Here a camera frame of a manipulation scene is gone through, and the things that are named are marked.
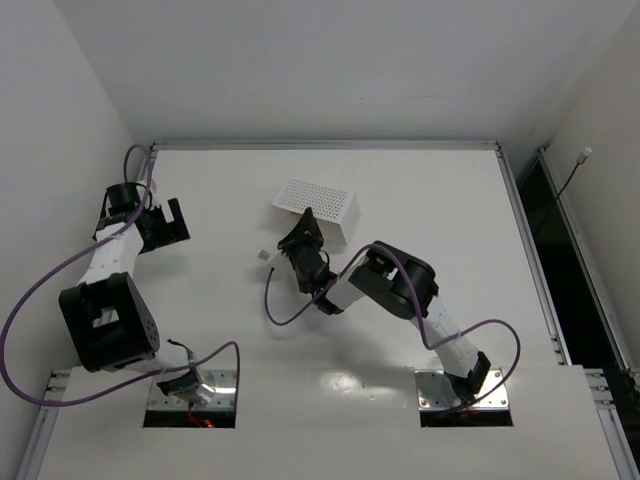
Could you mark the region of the white perforated plastic box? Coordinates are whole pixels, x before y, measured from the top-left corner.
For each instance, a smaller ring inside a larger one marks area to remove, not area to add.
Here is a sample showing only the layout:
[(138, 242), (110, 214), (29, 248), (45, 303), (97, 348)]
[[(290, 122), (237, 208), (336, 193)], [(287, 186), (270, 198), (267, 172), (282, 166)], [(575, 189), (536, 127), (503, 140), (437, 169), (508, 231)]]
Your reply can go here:
[(291, 224), (311, 208), (324, 239), (339, 246), (352, 242), (361, 218), (354, 192), (295, 178), (286, 181), (271, 206)]

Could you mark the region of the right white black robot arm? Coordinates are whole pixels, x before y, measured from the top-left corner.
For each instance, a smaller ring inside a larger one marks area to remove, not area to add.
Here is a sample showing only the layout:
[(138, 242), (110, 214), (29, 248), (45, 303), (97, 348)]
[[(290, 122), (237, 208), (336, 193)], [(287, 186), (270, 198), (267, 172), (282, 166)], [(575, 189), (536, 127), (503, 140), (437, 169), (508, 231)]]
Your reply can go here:
[(332, 316), (366, 298), (390, 315), (411, 322), (425, 347), (438, 356), (461, 403), (472, 403), (491, 363), (447, 313), (439, 299), (434, 269), (413, 255), (375, 241), (360, 261), (334, 273), (322, 254), (323, 247), (324, 237), (311, 208), (277, 243), (277, 251), (292, 267), (299, 291), (311, 296), (311, 304)]

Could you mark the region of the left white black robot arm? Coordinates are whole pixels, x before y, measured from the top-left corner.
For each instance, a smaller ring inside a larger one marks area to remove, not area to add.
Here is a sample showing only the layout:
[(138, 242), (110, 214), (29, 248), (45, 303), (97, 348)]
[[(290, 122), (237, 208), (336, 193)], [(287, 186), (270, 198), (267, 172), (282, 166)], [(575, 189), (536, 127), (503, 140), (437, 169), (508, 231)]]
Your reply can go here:
[(144, 181), (108, 187), (89, 267), (60, 293), (59, 306), (86, 370), (151, 374), (163, 395), (205, 406), (213, 390), (195, 367), (195, 354), (161, 336), (133, 280), (140, 255), (189, 237), (177, 199), (161, 205)]

